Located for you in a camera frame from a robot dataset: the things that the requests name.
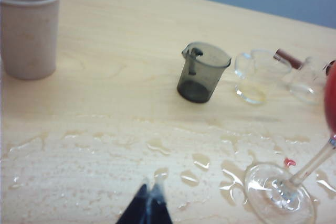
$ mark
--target red liquid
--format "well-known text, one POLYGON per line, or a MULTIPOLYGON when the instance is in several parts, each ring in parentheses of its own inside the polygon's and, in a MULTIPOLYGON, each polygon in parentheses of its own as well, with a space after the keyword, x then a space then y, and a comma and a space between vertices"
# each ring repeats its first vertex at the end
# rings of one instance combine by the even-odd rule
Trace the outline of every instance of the red liquid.
POLYGON ((336 64, 329 70, 324 93, 324 112, 329 128, 336 135, 336 64))

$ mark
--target water droplet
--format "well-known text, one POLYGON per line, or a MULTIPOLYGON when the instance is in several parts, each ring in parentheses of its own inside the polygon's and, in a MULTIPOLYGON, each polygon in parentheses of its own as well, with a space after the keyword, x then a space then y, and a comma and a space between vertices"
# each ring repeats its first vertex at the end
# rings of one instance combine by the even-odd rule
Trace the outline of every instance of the water droplet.
POLYGON ((135 144, 137 141, 134 138, 126 138, 126 139, 114 139, 113 144, 123 147, 125 149, 130 150, 132 145, 135 144))
POLYGON ((161 152, 163 155, 170 155, 170 150, 162 145, 162 142, 158 138, 147 141, 147 147, 152 151, 161 152))
POLYGON ((294 137, 286 137, 286 142, 291 143, 291 144, 296 144, 296 143, 309 143, 310 139, 306 136, 299 136, 296 135, 294 137))
POLYGON ((190 170, 184 170, 180 174, 181 180, 189 186, 197 186, 200 181, 190 170))
POLYGON ((325 190, 329 199, 333 199, 336 196, 336 188, 330 185, 325 172, 321 170, 316 171, 316 182, 325 190))
POLYGON ((23 187, 24 184, 12 184, 11 186, 8 187, 9 190, 16 190, 16 189, 19 189, 20 187, 23 187))
POLYGON ((9 145, 7 148, 7 152, 3 155, 3 158, 8 158, 9 153, 24 149, 35 141, 41 141, 41 150, 44 151, 45 150, 45 140, 47 137, 48 137, 48 132, 42 132, 39 135, 31 137, 28 140, 20 143, 19 145, 16 145, 16 146, 9 145))
POLYGON ((203 170, 208 170, 209 169, 209 165, 210 165, 210 159, 201 154, 201 153, 194 153, 192 154, 193 160, 194 160, 194 164, 203 169, 203 170))
POLYGON ((154 173, 154 178, 157 178, 159 176, 161 176, 163 179, 166 179, 168 177, 168 168, 163 167, 163 168, 157 169, 154 173))
POLYGON ((226 201, 235 206, 237 203, 242 204, 243 207, 249 211, 247 204, 247 197, 244 193, 243 177, 244 171, 239 169, 234 163, 230 161, 223 161, 222 171, 224 175, 230 180, 222 181, 219 184, 220 193, 226 201))
POLYGON ((187 207, 189 206, 190 201, 187 201, 186 203, 180 204, 179 205, 179 210, 180 211, 185 211, 187 209, 187 207))
POLYGON ((237 135, 222 135, 220 137, 222 139, 223 143, 230 142, 233 148, 234 153, 238 152, 238 141, 240 140, 240 137, 237 135))
POLYGON ((65 134, 64 134, 64 136, 63 136, 63 138, 64 139, 67 139, 67 138, 75 138, 75 137, 77 137, 78 135, 80 135, 80 134, 82 134, 82 133, 84 133, 85 131, 76 131, 76 130, 74 130, 74 131, 67 131, 65 134))
POLYGON ((250 157, 252 157, 252 164, 258 162, 257 156, 256 156, 256 154, 252 150, 247 150, 247 155, 249 155, 250 157))
POLYGON ((218 127, 218 128, 222 127, 222 122, 217 118, 208 118, 208 119, 206 119, 206 122, 210 126, 215 126, 215 127, 218 127))

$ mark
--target light wood tabletop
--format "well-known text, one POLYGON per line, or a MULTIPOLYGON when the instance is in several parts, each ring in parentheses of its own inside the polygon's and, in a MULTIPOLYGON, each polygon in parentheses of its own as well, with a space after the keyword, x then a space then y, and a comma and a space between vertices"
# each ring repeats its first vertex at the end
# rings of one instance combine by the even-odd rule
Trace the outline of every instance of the light wood tabletop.
MULTIPOLYGON (((2 223, 114 223, 158 169, 174 223, 261 223, 222 170, 244 181, 251 163, 288 157, 294 173, 329 132, 322 102, 289 93, 292 73, 264 105, 239 98, 235 57, 283 48, 329 62, 335 41, 335 29, 206 0, 61 0, 55 73, 21 81, 2 71, 2 223), (192 41, 232 57, 204 104, 176 90, 192 41)), ((333 156, 303 183, 317 223, 336 218, 335 165, 333 156)))

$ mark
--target black object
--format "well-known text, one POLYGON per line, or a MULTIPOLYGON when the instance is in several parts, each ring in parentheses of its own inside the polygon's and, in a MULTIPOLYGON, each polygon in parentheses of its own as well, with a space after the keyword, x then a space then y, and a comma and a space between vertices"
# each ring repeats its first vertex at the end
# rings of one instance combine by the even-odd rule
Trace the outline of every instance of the black object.
POLYGON ((143 184, 116 224, 172 224, 161 185, 143 184))
POLYGON ((212 96, 231 57, 221 49, 203 42, 193 42, 182 51, 185 64, 177 90, 185 99, 207 102, 212 96))

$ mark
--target beige plastic cup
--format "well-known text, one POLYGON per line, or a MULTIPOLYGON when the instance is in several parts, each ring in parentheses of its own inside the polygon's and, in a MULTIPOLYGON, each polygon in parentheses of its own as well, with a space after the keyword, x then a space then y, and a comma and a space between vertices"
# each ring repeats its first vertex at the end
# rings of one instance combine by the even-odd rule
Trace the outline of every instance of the beige plastic cup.
POLYGON ((56 69, 59 0, 0 0, 1 58, 15 78, 41 79, 56 69))

